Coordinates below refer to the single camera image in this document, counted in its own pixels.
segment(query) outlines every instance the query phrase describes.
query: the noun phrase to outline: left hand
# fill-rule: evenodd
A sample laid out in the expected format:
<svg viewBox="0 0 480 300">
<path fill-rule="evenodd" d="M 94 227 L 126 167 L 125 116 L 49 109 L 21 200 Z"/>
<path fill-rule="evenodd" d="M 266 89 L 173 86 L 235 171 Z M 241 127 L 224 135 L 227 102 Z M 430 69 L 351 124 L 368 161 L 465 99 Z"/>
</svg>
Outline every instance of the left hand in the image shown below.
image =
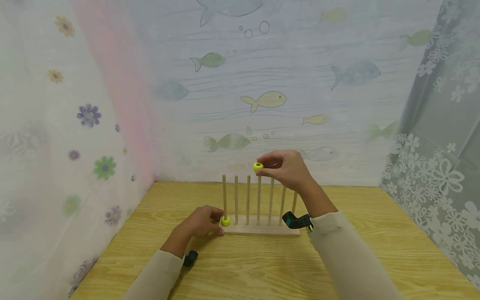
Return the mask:
<svg viewBox="0 0 480 300">
<path fill-rule="evenodd" d="M 214 222 L 218 222 L 223 216 L 223 209 L 204 205 L 197 207 L 183 222 L 179 228 L 188 231 L 191 236 L 202 236 L 209 232 L 222 236 L 223 229 Z"/>
</svg>

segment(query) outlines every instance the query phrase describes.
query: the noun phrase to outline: pink stripe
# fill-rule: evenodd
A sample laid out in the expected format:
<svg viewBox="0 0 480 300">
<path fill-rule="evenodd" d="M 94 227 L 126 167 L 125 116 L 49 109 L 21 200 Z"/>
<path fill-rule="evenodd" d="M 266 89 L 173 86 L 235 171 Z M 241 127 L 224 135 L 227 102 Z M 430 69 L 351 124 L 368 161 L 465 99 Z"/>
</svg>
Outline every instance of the pink stripe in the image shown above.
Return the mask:
<svg viewBox="0 0 480 300">
<path fill-rule="evenodd" d="M 147 110 L 149 94 L 137 69 L 138 55 L 130 22 L 114 0 L 74 0 L 90 52 L 102 73 L 128 151 L 145 184 L 156 181 Z"/>
</svg>

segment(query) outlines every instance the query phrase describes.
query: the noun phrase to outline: wooden table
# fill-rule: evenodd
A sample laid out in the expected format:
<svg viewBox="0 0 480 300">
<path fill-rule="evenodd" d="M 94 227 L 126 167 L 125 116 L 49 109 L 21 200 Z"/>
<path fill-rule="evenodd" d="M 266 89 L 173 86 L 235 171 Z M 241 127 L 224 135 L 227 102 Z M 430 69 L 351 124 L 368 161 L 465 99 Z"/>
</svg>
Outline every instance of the wooden table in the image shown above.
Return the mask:
<svg viewBox="0 0 480 300">
<path fill-rule="evenodd" d="M 171 230 L 197 206 L 222 207 L 221 183 L 159 182 L 135 209 L 103 252 L 72 300 L 121 299 Z M 268 213 L 268 184 L 262 207 Z M 405 299 L 479 299 L 480 294 L 445 258 L 402 209 L 379 188 L 324 187 L 326 193 L 373 249 Z M 245 185 L 239 185 L 245 213 Z M 251 189 L 256 212 L 256 185 Z M 280 211 L 281 186 L 275 186 L 273 213 Z M 233 185 L 228 185 L 233 213 Z M 286 211 L 293 192 L 288 190 Z M 299 198 L 296 215 L 306 213 Z M 296 238 L 226 235 L 194 238 L 199 253 L 184 270 L 170 298 L 198 300 L 338 299 L 305 230 Z"/>
</svg>

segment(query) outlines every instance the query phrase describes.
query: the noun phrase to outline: sleeve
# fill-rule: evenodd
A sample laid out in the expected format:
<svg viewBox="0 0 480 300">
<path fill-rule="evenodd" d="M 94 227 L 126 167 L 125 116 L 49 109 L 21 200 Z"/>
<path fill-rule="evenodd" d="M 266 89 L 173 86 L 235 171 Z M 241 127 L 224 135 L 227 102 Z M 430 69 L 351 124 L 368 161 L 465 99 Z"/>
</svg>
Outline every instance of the sleeve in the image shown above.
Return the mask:
<svg viewBox="0 0 480 300">
<path fill-rule="evenodd" d="M 341 212 L 311 219 L 313 247 L 342 300 L 401 300 L 379 260 Z"/>
<path fill-rule="evenodd" d="M 167 300 L 182 265 L 181 258 L 169 252 L 157 251 L 122 300 Z"/>
</svg>

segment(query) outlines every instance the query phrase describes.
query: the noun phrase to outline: bubble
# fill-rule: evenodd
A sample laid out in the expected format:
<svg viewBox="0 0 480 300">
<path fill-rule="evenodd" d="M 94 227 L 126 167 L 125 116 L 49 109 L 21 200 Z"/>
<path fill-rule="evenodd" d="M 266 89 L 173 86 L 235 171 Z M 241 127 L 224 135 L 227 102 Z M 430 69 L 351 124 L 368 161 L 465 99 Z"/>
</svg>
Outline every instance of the bubble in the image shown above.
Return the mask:
<svg viewBox="0 0 480 300">
<path fill-rule="evenodd" d="M 245 37 L 251 38 L 253 36 L 253 32 L 250 29 L 245 30 Z"/>
<path fill-rule="evenodd" d="M 261 33 L 266 34 L 270 30 L 270 24 L 267 21 L 263 21 L 258 26 Z"/>
</svg>

